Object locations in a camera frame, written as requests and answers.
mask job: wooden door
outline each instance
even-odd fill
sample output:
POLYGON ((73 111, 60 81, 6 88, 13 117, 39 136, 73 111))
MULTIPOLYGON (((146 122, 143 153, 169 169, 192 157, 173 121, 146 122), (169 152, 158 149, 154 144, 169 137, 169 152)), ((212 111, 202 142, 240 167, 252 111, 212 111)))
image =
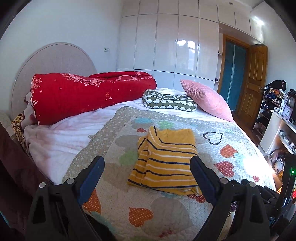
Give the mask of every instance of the wooden door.
POLYGON ((253 45, 249 49, 247 76, 238 108, 238 116, 252 126, 258 116, 267 71, 267 46, 253 45))

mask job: folded red quilt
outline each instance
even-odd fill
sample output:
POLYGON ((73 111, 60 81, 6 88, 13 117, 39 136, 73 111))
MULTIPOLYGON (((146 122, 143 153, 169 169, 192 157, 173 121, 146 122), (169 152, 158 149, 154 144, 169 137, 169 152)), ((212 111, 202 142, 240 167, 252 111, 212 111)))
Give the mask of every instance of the folded red quilt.
POLYGON ((109 72, 83 77, 74 74, 36 74, 31 103, 39 125, 52 125, 69 116, 141 98, 155 89, 145 72, 109 72))

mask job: headboard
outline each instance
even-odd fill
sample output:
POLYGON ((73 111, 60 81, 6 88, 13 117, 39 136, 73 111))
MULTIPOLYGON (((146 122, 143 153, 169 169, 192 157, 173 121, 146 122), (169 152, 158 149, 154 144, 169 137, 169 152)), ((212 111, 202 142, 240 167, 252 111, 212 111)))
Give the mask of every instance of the headboard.
POLYGON ((79 47, 69 43, 53 43, 32 54, 16 75, 11 94, 11 118, 24 111, 26 94, 30 92, 35 74, 70 73, 82 76, 96 74, 90 57, 79 47))

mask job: white bed sheet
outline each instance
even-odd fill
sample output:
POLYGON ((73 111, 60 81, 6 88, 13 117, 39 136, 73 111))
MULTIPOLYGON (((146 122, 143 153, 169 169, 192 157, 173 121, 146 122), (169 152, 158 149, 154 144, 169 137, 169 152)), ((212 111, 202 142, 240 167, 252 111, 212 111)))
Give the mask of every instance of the white bed sheet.
MULTIPOLYGON (((157 88, 162 94, 185 94, 185 92, 168 88, 157 88)), ((142 99, 128 101, 65 118, 51 126, 27 126, 24 129, 26 142, 30 144, 29 151, 37 167, 54 183, 61 184, 73 158, 90 142, 89 135, 96 134, 105 123, 114 117, 117 110, 130 106, 139 110, 157 111, 165 114, 194 118, 204 121, 226 122, 212 116, 199 107, 195 112, 185 112, 170 109, 147 109, 142 99)), ((260 158, 263 155, 253 144, 260 158)))

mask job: folded shirt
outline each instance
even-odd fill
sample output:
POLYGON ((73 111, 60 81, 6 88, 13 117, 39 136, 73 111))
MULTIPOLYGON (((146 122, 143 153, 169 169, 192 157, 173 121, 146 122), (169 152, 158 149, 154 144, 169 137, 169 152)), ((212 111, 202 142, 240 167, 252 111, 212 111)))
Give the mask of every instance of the folded shirt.
POLYGON ((129 176, 128 184, 177 195, 200 195, 190 171, 190 159, 197 155, 191 129, 148 129, 138 141, 139 158, 129 176))

